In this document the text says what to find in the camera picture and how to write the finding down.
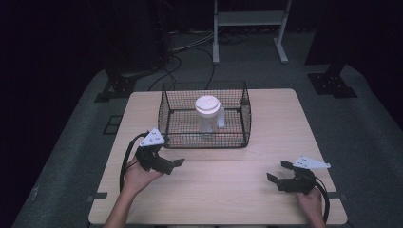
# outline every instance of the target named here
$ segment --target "human hand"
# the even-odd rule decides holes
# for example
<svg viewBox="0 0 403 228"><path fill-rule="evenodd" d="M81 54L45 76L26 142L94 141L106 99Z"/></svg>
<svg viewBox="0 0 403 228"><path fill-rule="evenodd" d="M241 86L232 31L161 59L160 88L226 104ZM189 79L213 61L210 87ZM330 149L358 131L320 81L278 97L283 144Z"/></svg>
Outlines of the human hand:
<svg viewBox="0 0 403 228"><path fill-rule="evenodd" d="M137 196L149 183L162 176L163 173L145 171L138 163L136 157L127 164L125 170L125 183L122 193L128 194L133 198Z"/></svg>
<svg viewBox="0 0 403 228"><path fill-rule="evenodd" d="M313 228L326 227L322 216L322 195L319 189L313 188L308 195L297 193L297 203Z"/></svg>

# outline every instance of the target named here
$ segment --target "wooden table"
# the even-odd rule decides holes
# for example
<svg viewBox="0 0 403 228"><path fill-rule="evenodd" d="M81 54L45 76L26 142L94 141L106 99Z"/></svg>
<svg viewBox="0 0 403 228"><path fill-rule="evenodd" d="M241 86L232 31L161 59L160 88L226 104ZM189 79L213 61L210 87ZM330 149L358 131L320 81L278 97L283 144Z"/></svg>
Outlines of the wooden table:
<svg viewBox="0 0 403 228"><path fill-rule="evenodd" d="M295 194L279 192L266 173L279 178L294 174L280 166L299 155L323 161L305 114L292 89L249 89L252 130L242 149L162 149L163 158L185 158L171 175L153 181L137 196L127 223L154 225L285 225L306 224ZM89 214L105 223L119 195L119 175L129 142L157 127L161 92L130 96L98 193ZM314 169L329 192L335 186L327 169ZM328 224L344 224L340 199L330 199Z"/></svg>

